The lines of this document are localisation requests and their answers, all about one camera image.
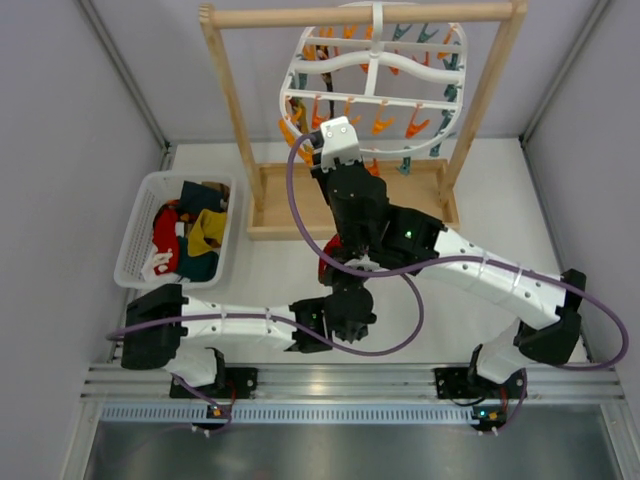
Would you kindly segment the red sock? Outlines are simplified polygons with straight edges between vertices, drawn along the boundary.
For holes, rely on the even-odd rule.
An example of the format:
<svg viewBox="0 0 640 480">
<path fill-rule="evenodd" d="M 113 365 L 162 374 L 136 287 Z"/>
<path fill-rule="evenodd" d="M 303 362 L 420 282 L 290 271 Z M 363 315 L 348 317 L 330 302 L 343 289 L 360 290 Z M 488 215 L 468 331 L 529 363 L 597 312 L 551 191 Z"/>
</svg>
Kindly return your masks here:
<svg viewBox="0 0 640 480">
<path fill-rule="evenodd" d="M 324 246 L 323 253 L 333 260 L 341 261 L 343 256 L 343 244 L 338 234 L 334 235 Z M 322 285 L 327 286 L 330 283 L 332 267 L 327 261 L 321 257 L 318 260 L 318 280 Z"/>
</svg>

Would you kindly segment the olive yellow sock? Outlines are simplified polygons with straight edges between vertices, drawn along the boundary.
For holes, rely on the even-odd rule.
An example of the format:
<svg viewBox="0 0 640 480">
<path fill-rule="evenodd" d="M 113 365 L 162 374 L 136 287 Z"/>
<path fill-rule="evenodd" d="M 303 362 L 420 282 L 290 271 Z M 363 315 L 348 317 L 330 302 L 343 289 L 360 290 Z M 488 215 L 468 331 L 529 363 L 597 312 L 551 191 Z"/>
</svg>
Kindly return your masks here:
<svg viewBox="0 0 640 480">
<path fill-rule="evenodd" d="M 293 113 L 293 122 L 301 133 L 306 134 L 308 132 L 308 124 L 304 101 L 301 98 L 293 97 L 289 103 Z"/>
</svg>

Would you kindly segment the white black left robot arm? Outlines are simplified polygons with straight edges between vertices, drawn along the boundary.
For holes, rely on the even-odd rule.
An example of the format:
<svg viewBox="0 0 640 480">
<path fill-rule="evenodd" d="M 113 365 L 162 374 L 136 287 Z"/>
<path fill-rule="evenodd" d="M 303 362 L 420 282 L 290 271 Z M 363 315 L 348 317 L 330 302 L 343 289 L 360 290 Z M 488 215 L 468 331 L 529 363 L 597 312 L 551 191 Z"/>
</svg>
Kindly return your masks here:
<svg viewBox="0 0 640 480">
<path fill-rule="evenodd" d="M 272 308 L 209 303 L 186 295 L 180 284 L 162 285 L 127 306 L 121 366 L 163 370 L 215 391 L 228 382 L 225 347 L 312 354 L 329 351 L 335 339 L 365 338 L 377 316 L 364 280 L 345 273 L 329 279 L 329 295 Z"/>
</svg>

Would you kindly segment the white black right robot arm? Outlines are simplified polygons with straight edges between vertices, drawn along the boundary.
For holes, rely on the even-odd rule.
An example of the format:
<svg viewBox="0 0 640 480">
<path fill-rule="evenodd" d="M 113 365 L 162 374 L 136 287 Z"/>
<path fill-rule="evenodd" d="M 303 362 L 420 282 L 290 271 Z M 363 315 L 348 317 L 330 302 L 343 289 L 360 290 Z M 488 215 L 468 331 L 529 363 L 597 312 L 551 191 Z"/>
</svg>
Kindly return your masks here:
<svg viewBox="0 0 640 480">
<path fill-rule="evenodd" d="M 478 345 L 467 380 L 501 385 L 532 365 L 565 366 L 581 330 L 585 275 L 546 277 L 473 244 L 441 220 L 391 204 L 387 184 L 360 161 L 311 168 L 337 233 L 321 256 L 322 277 L 408 274 L 439 280 L 515 316 L 495 339 Z"/>
</svg>

